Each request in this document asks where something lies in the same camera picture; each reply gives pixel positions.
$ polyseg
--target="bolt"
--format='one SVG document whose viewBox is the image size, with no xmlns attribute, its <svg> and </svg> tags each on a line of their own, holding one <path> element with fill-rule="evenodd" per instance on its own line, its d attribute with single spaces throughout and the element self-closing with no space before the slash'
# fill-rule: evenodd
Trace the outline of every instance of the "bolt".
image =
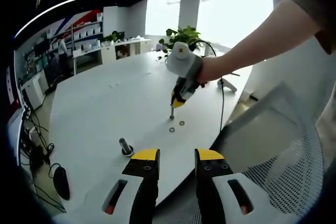
<svg viewBox="0 0 336 224">
<path fill-rule="evenodd" d="M 133 147 L 129 145 L 124 138 L 119 139 L 119 144 L 122 148 L 122 154 L 124 156 L 132 156 L 133 155 Z"/>
</svg>

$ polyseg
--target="computer mouse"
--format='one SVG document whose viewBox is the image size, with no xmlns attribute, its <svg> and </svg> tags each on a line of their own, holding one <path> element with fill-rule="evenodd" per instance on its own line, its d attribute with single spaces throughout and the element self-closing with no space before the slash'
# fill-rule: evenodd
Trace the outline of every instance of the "computer mouse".
<svg viewBox="0 0 336 224">
<path fill-rule="evenodd" d="M 63 167 L 57 167 L 54 172 L 54 187 L 58 195 L 65 200 L 70 199 L 70 189 L 68 184 L 67 173 Z"/>
</svg>

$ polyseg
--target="window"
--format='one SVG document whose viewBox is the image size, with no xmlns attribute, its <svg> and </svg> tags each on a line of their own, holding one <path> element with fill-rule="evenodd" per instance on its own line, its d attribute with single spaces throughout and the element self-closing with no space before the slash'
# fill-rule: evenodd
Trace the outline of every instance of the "window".
<svg viewBox="0 0 336 224">
<path fill-rule="evenodd" d="M 177 29 L 181 0 L 148 0 L 145 33 L 166 35 L 168 28 Z"/>
<path fill-rule="evenodd" d="M 197 30 L 202 39 L 232 48 L 272 12 L 273 0 L 200 0 Z"/>
</svg>

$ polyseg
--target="person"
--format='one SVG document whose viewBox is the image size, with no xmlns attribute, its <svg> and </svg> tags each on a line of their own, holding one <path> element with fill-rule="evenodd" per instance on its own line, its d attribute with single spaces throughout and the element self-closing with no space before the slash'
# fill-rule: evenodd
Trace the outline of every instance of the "person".
<svg viewBox="0 0 336 224">
<path fill-rule="evenodd" d="M 65 45 L 64 39 L 61 39 L 58 45 L 58 57 L 59 64 L 61 67 L 61 73 L 67 78 L 71 77 L 71 70 L 68 64 L 67 46 Z"/>
<path fill-rule="evenodd" d="M 216 80 L 237 69 L 282 54 L 314 35 L 324 50 L 332 54 L 336 49 L 335 10 L 335 0 L 282 0 L 254 32 L 228 53 L 217 58 L 204 58 L 198 82 Z M 327 170 L 336 157 L 335 87 L 316 126 Z"/>
</svg>

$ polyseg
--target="hand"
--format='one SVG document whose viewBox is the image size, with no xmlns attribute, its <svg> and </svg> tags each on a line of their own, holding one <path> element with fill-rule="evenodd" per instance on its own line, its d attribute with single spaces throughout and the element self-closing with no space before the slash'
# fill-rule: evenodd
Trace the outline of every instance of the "hand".
<svg viewBox="0 0 336 224">
<path fill-rule="evenodd" d="M 222 67 L 220 57 L 205 57 L 203 58 L 203 67 L 198 73 L 197 81 L 204 84 L 208 81 L 216 80 L 222 76 Z"/>
</svg>

